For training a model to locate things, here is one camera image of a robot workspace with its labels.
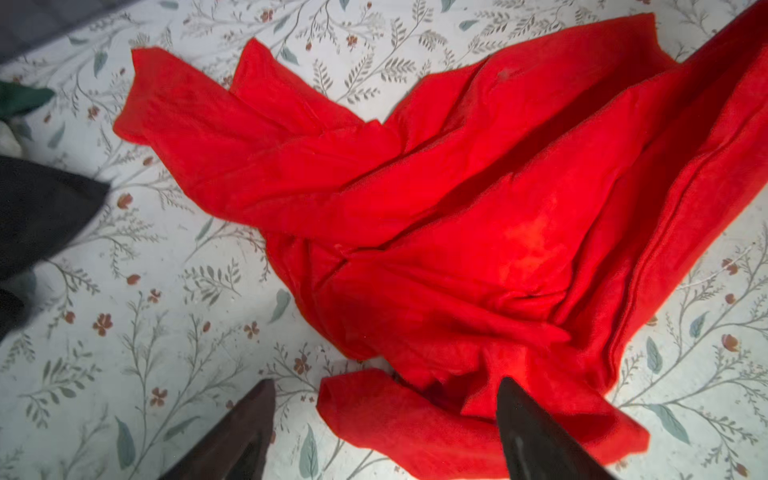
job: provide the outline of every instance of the leaf pattern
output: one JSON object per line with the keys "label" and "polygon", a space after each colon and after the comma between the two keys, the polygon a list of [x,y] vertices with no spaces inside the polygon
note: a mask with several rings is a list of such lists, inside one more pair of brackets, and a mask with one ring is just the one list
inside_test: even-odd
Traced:
{"label": "leaf pattern", "polygon": [[671,433],[674,438],[680,440],[681,442],[690,444],[690,440],[688,439],[688,432],[686,432],[683,424],[677,420],[677,417],[675,417],[675,415],[672,413],[672,410],[669,410],[669,408],[667,408],[665,405],[648,405],[646,408],[651,410],[659,417],[659,420],[661,420],[661,425],[665,430]]}
{"label": "leaf pattern", "polygon": [[125,470],[136,459],[136,447],[128,425],[121,422],[118,417],[114,417],[114,419],[118,423],[118,461],[120,462],[120,470]]}
{"label": "leaf pattern", "polygon": [[[31,158],[111,184],[97,217],[18,285],[39,303],[0,343],[0,402],[13,419],[0,422],[0,478],[159,476],[265,377],[278,402],[264,478],[411,478],[316,413],[323,377],[373,361],[346,360],[300,319],[257,230],[201,212],[161,157],[112,133],[131,48],[175,52],[229,88],[255,37],[320,94],[385,118],[431,72],[621,15],[655,13],[662,48],[680,61],[749,3],[143,0],[0,66],[56,93],[10,122]],[[629,345],[607,399],[653,447],[610,466],[615,476],[766,476],[766,207],[763,193]],[[43,451],[49,436],[64,441]]]}
{"label": "leaf pattern", "polygon": [[270,323],[275,323],[281,316],[283,316],[283,313],[286,311],[286,308],[288,308],[288,303],[290,302],[290,294],[283,289],[277,291],[276,297],[277,304],[275,305],[275,310],[272,312]]}
{"label": "leaf pattern", "polygon": [[308,425],[307,428],[309,431],[306,437],[304,437],[304,443],[301,445],[299,474],[301,478],[315,478],[319,468],[317,463],[317,444],[312,427]]}
{"label": "leaf pattern", "polygon": [[61,124],[61,127],[56,130],[56,133],[54,133],[51,139],[48,140],[48,148],[54,149],[58,147],[59,142],[61,142],[61,139],[64,137],[64,130],[66,127],[66,124]]}
{"label": "leaf pattern", "polygon": [[648,358],[648,368],[653,373],[659,373],[661,371],[662,365],[664,364],[664,361],[661,358],[661,354],[659,353],[659,349],[656,346],[656,342],[654,342],[654,339],[648,337],[648,341],[646,341],[645,348],[646,348],[646,354]]}

